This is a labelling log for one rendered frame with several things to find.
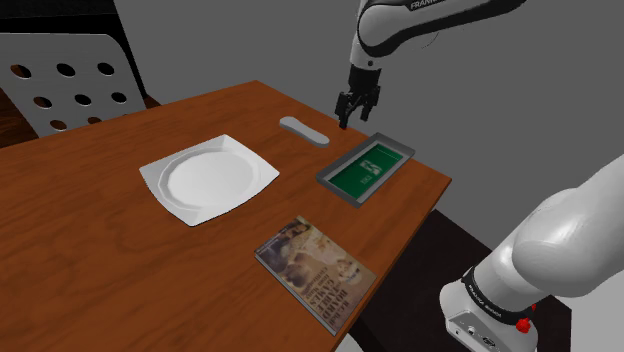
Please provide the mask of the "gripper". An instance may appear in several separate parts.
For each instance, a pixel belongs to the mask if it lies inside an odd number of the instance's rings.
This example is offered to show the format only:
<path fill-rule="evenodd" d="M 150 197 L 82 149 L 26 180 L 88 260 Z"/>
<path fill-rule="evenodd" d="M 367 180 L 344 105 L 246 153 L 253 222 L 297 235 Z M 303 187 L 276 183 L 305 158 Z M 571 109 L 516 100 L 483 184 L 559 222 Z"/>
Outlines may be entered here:
<path fill-rule="evenodd" d="M 348 77 L 349 91 L 339 93 L 335 106 L 335 114 L 339 118 L 341 129 L 347 128 L 351 106 L 355 106 L 357 101 L 363 105 L 360 119 L 368 121 L 372 109 L 378 104 L 380 74 L 380 69 L 370 70 L 351 65 Z"/>

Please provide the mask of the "grey flat remote control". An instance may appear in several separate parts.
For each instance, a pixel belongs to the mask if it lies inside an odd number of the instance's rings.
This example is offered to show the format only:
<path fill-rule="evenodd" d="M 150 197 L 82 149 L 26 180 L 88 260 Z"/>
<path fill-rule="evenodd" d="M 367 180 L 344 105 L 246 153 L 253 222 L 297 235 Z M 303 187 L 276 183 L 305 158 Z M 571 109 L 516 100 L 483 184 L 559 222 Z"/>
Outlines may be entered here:
<path fill-rule="evenodd" d="M 302 137 L 307 140 L 311 144 L 317 147 L 328 147 L 330 144 L 330 139 L 318 132 L 317 130 L 307 126 L 297 118 L 293 116 L 284 116 L 279 120 L 279 125 L 294 134 Z"/>

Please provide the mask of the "grey tablet with green screen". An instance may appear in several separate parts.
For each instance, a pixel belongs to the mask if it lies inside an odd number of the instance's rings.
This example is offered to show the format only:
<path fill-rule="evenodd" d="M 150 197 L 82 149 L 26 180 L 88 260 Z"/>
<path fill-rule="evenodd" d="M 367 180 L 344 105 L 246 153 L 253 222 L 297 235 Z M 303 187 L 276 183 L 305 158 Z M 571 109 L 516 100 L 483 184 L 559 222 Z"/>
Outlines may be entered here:
<path fill-rule="evenodd" d="M 318 172 L 316 180 L 360 208 L 414 153 L 411 147 L 375 133 Z"/>

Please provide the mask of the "white square plate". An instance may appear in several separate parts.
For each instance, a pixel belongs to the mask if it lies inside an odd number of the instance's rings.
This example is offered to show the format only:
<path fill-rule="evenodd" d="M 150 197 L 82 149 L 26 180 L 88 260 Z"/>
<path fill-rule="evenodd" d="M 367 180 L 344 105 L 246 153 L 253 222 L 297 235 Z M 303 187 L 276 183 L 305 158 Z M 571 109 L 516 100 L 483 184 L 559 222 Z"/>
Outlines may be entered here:
<path fill-rule="evenodd" d="M 139 172 L 156 200 L 190 227 L 244 204 L 280 175 L 227 134 L 144 165 Z"/>

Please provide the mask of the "book with brown picture cover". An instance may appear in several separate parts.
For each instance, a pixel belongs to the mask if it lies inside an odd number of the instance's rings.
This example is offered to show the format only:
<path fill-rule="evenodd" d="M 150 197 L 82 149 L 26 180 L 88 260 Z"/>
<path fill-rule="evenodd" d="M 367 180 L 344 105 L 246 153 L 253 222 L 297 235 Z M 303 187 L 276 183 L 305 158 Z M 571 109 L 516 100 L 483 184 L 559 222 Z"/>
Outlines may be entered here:
<path fill-rule="evenodd" d="M 333 335 L 377 279 L 301 216 L 255 249 L 254 256 Z"/>

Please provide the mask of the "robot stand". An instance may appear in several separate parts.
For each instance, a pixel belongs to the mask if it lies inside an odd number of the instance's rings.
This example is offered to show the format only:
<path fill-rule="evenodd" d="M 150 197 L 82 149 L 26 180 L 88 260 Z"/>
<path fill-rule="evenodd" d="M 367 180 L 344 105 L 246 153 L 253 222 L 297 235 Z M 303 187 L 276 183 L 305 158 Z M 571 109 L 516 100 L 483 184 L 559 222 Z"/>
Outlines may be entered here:
<path fill-rule="evenodd" d="M 349 331 L 363 352 L 469 352 L 448 334 L 441 288 L 490 253 L 432 211 Z"/>

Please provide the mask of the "grey chair with round holes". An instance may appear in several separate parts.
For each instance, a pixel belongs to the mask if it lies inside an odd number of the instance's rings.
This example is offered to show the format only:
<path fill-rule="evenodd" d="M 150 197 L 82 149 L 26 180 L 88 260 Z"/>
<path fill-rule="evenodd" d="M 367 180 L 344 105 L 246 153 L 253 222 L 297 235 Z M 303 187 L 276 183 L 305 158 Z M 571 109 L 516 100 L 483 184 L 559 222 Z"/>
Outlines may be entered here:
<path fill-rule="evenodd" d="M 106 34 L 0 33 L 0 89 L 39 137 L 146 108 L 124 51 Z"/>

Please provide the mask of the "brown wooden table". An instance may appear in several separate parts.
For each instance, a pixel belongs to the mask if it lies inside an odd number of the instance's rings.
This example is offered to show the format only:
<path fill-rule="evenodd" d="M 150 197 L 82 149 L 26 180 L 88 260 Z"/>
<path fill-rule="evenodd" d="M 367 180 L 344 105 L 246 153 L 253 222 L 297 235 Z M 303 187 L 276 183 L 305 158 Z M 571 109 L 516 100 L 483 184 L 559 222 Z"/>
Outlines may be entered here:
<path fill-rule="evenodd" d="M 330 139 L 282 128 L 293 116 Z M 190 227 L 139 168 L 227 134 L 278 178 Z M 363 141 L 252 81 L 0 149 L 0 352 L 334 352 L 254 251 L 302 216 L 384 278 L 449 185 L 404 164 L 355 208 L 317 173 Z"/>

